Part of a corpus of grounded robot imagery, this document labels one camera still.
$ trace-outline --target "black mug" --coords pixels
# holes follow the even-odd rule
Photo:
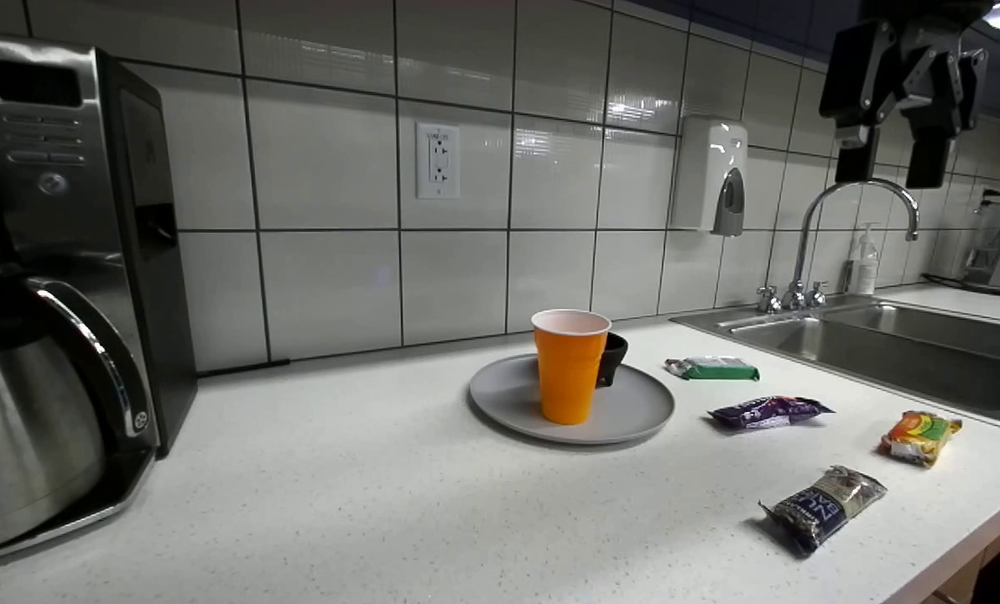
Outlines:
[[[628,357],[628,338],[608,333],[608,347],[605,347],[599,368],[596,368],[596,390],[610,386],[615,368],[619,368],[625,357]]]

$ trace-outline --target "white plate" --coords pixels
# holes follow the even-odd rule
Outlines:
[[[469,410],[501,433],[558,447],[632,447],[661,433],[674,412],[670,393],[648,372],[619,366],[594,396],[594,415],[558,426],[540,415],[535,357],[508,357],[469,381]]]

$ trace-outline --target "wall outlet cover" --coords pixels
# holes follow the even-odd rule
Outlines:
[[[460,128],[420,126],[420,198],[460,198]]]

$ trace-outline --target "countertop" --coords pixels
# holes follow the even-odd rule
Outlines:
[[[970,294],[901,293],[991,309]],[[679,410],[653,439],[615,454],[515,443],[466,410],[466,381],[530,352],[528,337],[209,381],[139,501],[0,569],[0,604],[887,600],[1000,509],[994,426],[966,424],[915,471],[873,450],[920,399],[668,324],[619,333],[628,363]],[[668,357],[741,357],[765,381],[680,384],[661,368]],[[741,437],[701,424],[768,393],[824,399],[834,415]],[[880,478],[888,497],[794,561],[756,532],[758,501],[834,465]]]

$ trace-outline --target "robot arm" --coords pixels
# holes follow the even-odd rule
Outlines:
[[[861,0],[861,24],[834,34],[823,118],[834,118],[834,182],[869,182],[880,126],[899,111],[911,131],[906,189],[938,189],[958,131],[974,131],[982,52],[964,34],[996,0]]]

